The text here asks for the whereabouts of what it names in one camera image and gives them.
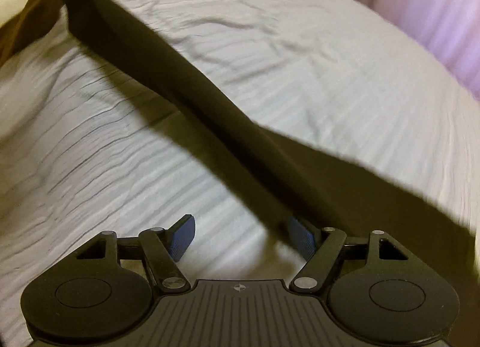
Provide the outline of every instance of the blue pedal pad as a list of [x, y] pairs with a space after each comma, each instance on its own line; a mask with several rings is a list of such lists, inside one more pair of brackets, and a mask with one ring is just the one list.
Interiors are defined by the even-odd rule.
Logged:
[[289, 238], [296, 250], [299, 251], [300, 255], [302, 255], [306, 261], [309, 261], [317, 251], [317, 240], [314, 232], [311, 231], [313, 229], [308, 229], [293, 216], [289, 217], [286, 228], [289, 232]]
[[168, 251], [172, 259], [179, 261], [195, 237], [195, 219], [186, 214], [167, 230]]

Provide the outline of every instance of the bed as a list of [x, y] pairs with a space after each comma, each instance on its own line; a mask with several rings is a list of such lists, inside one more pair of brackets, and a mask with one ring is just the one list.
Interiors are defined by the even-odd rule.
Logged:
[[[379, 15], [353, 0], [116, 1], [255, 122], [355, 161], [477, 231], [479, 103]], [[185, 117], [79, 46], [65, 14], [0, 80], [7, 346], [29, 342], [26, 284], [102, 230], [133, 236], [193, 214], [196, 238], [179, 264], [190, 280], [289, 280], [302, 267], [259, 222], [277, 212], [269, 196], [232, 191]], [[237, 179], [249, 182], [240, 170]]]

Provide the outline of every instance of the round black pad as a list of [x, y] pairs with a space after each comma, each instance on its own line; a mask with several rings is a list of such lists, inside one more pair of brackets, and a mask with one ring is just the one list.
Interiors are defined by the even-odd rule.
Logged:
[[55, 295], [70, 308], [89, 308], [101, 304], [111, 294], [111, 286], [101, 279], [78, 278], [60, 285]]
[[370, 288], [370, 298], [379, 307], [394, 312], [409, 312], [425, 301], [425, 293], [416, 284], [400, 279], [377, 282]]
[[437, 274], [383, 273], [368, 266], [335, 281], [328, 306], [355, 336], [387, 345], [436, 340], [458, 314], [455, 291]]
[[33, 280], [21, 298], [30, 330], [58, 344], [92, 344], [127, 332], [145, 317], [152, 303], [145, 279], [119, 266], [92, 274], [52, 268]]

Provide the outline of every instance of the black device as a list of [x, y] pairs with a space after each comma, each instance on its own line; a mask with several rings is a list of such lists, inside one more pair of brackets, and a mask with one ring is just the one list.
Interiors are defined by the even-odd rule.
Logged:
[[[383, 231], [351, 238], [290, 218], [305, 266], [283, 280], [197, 280], [176, 266], [195, 235], [183, 216], [138, 237], [104, 231], [23, 291], [35, 347], [104, 345], [446, 347], [458, 314], [453, 287]], [[142, 261], [145, 277], [120, 266]], [[363, 267], [343, 273], [347, 260]]]

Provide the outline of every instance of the metal rivet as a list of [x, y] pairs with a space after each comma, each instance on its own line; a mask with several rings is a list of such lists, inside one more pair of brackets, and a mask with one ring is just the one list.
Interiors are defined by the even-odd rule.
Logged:
[[293, 284], [300, 289], [313, 289], [317, 285], [317, 281], [307, 276], [297, 278], [293, 281]]
[[186, 285], [186, 281], [177, 276], [173, 276], [167, 279], [164, 279], [162, 285], [167, 289], [180, 289]]

